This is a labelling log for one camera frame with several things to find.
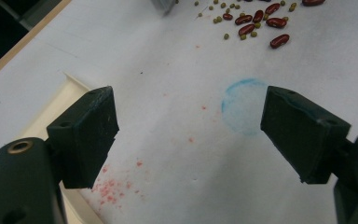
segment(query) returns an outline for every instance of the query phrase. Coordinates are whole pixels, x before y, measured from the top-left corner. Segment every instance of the blue marker stain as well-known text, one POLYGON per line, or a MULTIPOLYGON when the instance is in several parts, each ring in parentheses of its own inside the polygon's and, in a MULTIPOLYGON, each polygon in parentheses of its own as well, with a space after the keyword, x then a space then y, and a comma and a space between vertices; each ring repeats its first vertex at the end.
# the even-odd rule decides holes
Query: blue marker stain
POLYGON ((260 132, 267 87, 258 79, 248 78, 227 88, 222 102, 222 116, 232 131, 244 135, 260 132))

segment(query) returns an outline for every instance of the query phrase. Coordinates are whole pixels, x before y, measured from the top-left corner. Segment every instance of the metal object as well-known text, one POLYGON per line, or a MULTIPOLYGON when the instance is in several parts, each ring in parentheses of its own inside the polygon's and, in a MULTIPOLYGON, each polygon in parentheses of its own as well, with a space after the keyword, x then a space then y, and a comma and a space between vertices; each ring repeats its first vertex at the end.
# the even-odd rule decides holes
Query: metal object
POLYGON ((58 184, 92 187, 118 132, 112 88, 86 93, 47 129, 46 141, 0 148, 0 223, 66 223, 58 184))
POLYGON ((261 130, 300 175, 301 182, 325 184, 338 177, 334 196, 339 224, 358 224, 358 137, 351 125, 304 96, 268 87, 261 130))

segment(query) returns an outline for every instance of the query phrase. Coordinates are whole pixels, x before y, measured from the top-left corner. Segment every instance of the white table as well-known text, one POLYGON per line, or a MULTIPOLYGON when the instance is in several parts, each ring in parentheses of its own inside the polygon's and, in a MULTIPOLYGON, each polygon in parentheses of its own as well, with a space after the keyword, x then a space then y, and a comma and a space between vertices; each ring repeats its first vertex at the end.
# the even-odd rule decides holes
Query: white table
MULTIPOLYGON (((301 184, 259 123, 274 85, 345 119, 355 139, 358 2, 297 1, 289 13, 291 3, 274 14, 289 16, 283 30, 263 22, 240 41, 233 21, 212 23, 223 13, 205 9, 212 0, 163 18, 150 1, 73 0, 0 71, 0 147, 66 72, 115 91, 120 132, 96 189, 81 190, 106 223, 336 223, 335 179, 301 184), (284 33, 289 43, 271 49, 284 33)), ((241 2, 233 15, 269 4, 241 2)))

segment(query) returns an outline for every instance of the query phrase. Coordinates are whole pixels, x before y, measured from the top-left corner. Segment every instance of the white surface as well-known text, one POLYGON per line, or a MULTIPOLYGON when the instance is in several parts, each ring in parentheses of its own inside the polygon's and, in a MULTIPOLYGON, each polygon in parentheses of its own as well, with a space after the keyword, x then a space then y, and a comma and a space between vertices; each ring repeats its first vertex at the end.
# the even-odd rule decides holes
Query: white surface
MULTIPOLYGON (((245 41, 233 21, 212 23, 217 6, 196 18, 208 3, 181 1, 161 18, 151 1, 73 0, 0 72, 0 146, 65 71, 115 91, 120 132, 98 189, 82 190, 104 222, 336 223, 335 181, 300 184, 258 124, 265 89, 275 85, 345 119, 354 140, 358 2, 286 6, 274 14, 289 16, 283 30, 263 23, 245 41), (290 42, 270 49, 283 33, 290 42)), ((269 4, 241 2, 233 15, 269 4)))

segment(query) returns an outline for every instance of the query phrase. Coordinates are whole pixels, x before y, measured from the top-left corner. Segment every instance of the bean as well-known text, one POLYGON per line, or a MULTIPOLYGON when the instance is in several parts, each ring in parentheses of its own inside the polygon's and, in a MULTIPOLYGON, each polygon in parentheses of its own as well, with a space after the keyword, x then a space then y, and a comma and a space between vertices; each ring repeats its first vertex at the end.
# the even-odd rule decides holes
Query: bean
POLYGON ((281 4, 274 3, 271 6, 267 7, 265 12, 266 12, 266 14, 271 15, 272 13, 276 12, 280 6, 281 6, 281 4))
POLYGON ((290 38, 290 35, 280 35, 280 36, 276 37, 275 39, 271 40, 271 42, 269 42, 269 45, 273 49, 277 49, 278 47, 286 44, 287 41, 289 41, 289 38, 290 38))
POLYGON ((286 25, 286 20, 281 18, 271 18, 266 21, 266 24, 270 27, 283 28, 286 25))
POLYGON ((223 19, 225 19, 225 21, 231 21, 232 20, 232 15, 225 13, 223 14, 223 19))
POLYGON ((304 7, 319 6, 324 3, 324 0, 302 0, 304 7))
POLYGON ((235 20, 235 24, 237 24, 237 25, 244 24, 244 23, 246 23, 246 22, 251 21, 252 18, 253 18, 253 16, 251 16, 251 15, 245 15, 245 16, 242 16, 242 17, 238 17, 238 18, 235 20))
POLYGON ((250 34, 253 30, 255 29, 255 25, 254 24, 248 24, 245 25, 244 27, 240 28, 240 30, 238 31, 238 35, 248 35, 250 34))
POLYGON ((257 12, 255 13, 253 22, 254 23, 261 22, 261 20, 263 20, 263 16, 264 16, 263 10, 257 10, 257 12))

